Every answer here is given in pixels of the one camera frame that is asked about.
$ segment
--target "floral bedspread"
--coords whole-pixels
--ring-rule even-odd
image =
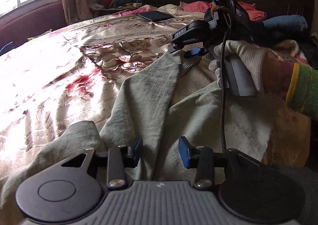
[[[0,177],[30,163],[79,120],[101,129],[120,85],[167,51],[171,34],[202,13],[104,16],[57,30],[0,57]]]

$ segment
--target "green sleeve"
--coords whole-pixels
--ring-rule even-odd
[[[288,93],[287,104],[291,109],[318,120],[318,71],[308,66],[295,66]]]

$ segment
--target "knit glove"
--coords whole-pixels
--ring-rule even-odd
[[[222,44],[214,48],[214,53],[221,57]],[[267,49],[257,45],[251,45],[245,41],[227,40],[225,45],[224,57],[231,53],[238,54],[246,68],[249,70],[254,82],[255,89],[258,92],[263,91],[262,69]],[[221,87],[221,69],[217,60],[211,61],[209,70],[215,72],[217,76],[217,84]]]

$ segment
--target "pink pillow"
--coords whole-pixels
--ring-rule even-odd
[[[247,4],[247,3],[243,3],[243,2],[238,2],[239,5],[242,6],[242,8],[244,10],[247,11],[248,16],[250,17],[250,20],[252,21],[264,21],[267,18],[267,14],[265,12],[262,11],[258,11],[256,9],[256,5],[255,4]]]
[[[181,10],[185,11],[185,12],[199,12],[199,13],[205,13],[206,10],[208,8],[211,7],[210,3],[207,2],[194,2],[194,3],[184,3],[184,2],[180,2],[180,6]]]

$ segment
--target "gray grip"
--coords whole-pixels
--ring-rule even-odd
[[[209,51],[214,59],[220,61],[220,57],[214,53],[214,46],[209,47]],[[224,64],[232,96],[246,98],[257,95],[251,74],[237,54],[225,57]]]

